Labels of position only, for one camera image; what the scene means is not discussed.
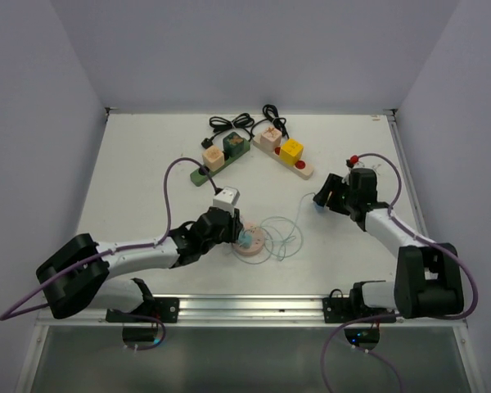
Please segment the light blue charger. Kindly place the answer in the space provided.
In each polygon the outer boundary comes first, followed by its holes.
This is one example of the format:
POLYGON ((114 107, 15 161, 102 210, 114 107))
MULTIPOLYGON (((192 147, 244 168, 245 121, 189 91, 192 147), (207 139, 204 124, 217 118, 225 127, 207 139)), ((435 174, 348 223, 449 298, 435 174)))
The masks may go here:
POLYGON ((313 206, 315 208, 315 210, 318 212, 318 213, 322 213, 324 211, 324 207, 323 206, 320 206, 318 203, 314 202, 313 203, 313 206))

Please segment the pink round socket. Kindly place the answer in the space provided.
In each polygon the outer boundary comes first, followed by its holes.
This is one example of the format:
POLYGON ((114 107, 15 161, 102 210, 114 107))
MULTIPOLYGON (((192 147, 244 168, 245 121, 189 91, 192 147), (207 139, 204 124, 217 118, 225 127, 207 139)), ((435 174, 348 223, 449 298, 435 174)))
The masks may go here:
POLYGON ((243 229, 241 230, 241 232, 242 231, 251 232, 251 234, 253 235, 252 246, 249 249, 245 249, 237 246, 236 243, 234 243, 232 245, 233 250, 237 252, 238 255, 245 256, 245 257, 252 257, 259 254, 264 248, 264 244, 265 244, 265 235, 263 229, 257 224, 253 224, 251 222, 245 222, 243 224, 243 229))

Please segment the teal dual usb charger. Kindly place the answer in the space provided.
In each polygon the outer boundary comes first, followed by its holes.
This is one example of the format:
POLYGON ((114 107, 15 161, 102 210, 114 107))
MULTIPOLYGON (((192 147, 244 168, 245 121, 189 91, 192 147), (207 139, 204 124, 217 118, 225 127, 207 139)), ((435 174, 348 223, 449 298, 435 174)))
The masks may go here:
POLYGON ((242 231, 238 236, 236 245, 241 248, 249 249, 252 246, 252 243, 253 235, 251 234, 251 232, 242 231))

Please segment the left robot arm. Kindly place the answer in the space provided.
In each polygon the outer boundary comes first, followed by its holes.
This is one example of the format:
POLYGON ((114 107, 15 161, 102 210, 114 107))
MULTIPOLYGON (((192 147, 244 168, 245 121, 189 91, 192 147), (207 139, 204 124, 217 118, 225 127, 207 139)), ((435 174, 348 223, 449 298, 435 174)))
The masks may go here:
POLYGON ((88 233, 67 242, 36 271, 56 319, 89 306, 109 278, 148 269, 175 269, 197 262, 214 246, 237 242, 243 229, 237 208, 210 207, 195 222, 169 231, 163 242, 108 246, 102 250, 88 233))

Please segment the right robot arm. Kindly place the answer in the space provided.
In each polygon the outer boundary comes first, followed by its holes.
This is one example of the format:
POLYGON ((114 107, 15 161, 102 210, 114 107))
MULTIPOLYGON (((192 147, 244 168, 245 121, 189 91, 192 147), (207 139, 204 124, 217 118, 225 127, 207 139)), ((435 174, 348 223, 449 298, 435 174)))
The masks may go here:
POLYGON ((356 282, 346 309, 352 318, 367 321, 378 312, 404 318, 444 318, 460 314, 464 296, 460 268, 448 243, 424 240, 397 218, 390 204, 380 201, 372 169, 329 174, 313 202, 349 217, 396 259, 393 281, 356 282))

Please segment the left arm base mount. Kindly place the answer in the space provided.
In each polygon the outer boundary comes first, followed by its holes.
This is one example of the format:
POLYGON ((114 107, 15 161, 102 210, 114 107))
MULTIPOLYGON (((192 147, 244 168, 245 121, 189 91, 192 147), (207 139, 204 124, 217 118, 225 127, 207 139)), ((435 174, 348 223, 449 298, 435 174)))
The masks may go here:
POLYGON ((129 312, 108 309, 108 323, 176 323, 179 314, 179 299, 177 297, 155 297, 146 286, 139 287, 140 303, 129 312))

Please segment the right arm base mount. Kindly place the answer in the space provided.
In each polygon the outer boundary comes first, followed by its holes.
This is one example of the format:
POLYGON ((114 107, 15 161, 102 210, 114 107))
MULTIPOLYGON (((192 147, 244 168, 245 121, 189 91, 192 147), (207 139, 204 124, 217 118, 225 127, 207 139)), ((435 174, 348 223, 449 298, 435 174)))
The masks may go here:
POLYGON ((393 311, 383 308, 370 308, 362 303, 359 294, 345 295, 341 289, 333 289, 322 299, 322 314, 325 323, 346 323, 359 318, 383 315, 380 323, 395 323, 396 316, 393 311))

